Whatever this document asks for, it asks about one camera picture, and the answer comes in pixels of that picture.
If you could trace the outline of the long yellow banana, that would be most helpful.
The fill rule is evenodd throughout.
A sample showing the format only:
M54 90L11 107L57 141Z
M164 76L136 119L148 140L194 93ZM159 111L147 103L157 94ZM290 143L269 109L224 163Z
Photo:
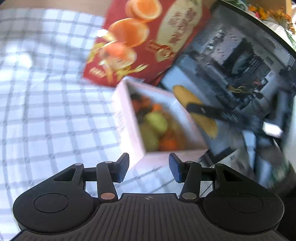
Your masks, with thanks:
M194 93L186 89L182 85L175 85L173 87L173 94L178 102L191 115L196 124L211 138L215 139L218 135L218 125L214 119L205 115L201 105L203 102L196 97Z

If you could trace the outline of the orange tangerine with leaf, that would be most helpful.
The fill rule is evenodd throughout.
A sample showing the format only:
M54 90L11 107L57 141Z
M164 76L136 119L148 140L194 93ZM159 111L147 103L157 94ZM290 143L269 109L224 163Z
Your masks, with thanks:
M179 151L180 145L174 137L163 137L159 142L160 151Z

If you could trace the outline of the green pear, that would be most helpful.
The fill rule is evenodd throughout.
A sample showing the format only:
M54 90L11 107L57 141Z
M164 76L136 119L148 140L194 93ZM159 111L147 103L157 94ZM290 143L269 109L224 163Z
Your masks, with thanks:
M160 136L164 135L169 128L166 117L159 111L152 111L145 114L144 121L147 122Z
M142 141L146 151L156 152L159 150L159 138L154 129L147 123L139 125Z

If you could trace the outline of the short yellow banana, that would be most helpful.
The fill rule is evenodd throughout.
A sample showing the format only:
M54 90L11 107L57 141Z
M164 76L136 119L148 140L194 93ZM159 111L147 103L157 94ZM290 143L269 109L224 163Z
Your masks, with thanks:
M172 115L168 115L169 122L169 139L170 139L170 150L181 151L185 149L186 140L184 132L180 124L173 118Z

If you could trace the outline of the orange tangerine with leaves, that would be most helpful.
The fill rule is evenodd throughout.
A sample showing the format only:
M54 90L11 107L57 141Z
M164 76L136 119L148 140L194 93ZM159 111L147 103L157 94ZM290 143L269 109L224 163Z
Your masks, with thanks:
M163 111L163 106L159 103L155 103L152 105L152 111Z

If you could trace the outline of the pink cardboard box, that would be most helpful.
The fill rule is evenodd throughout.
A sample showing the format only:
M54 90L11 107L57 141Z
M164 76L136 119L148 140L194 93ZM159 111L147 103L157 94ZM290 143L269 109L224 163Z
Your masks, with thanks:
M170 153L196 161L208 150L191 116L168 91L123 80L114 91L113 106L130 168L166 166Z

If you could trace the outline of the white black grid tablecloth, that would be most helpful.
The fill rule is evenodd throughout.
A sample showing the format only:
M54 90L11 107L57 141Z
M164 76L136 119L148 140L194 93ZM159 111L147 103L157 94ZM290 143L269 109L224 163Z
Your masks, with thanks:
M82 78L104 18L61 9L1 10L1 240L29 188L74 163L115 161L113 90Z

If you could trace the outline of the red orange gift box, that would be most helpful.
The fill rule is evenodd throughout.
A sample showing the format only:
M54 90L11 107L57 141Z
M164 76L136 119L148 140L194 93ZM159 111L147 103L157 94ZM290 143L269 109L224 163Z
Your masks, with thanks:
M210 17L202 1L113 1L83 77L115 87L130 76L156 86Z

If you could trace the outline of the yellow flowers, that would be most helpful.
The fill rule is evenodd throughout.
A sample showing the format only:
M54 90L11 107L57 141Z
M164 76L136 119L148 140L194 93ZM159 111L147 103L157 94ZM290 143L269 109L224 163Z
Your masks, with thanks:
M283 9L266 11L260 5L248 4L248 13L252 13L295 50L295 22Z

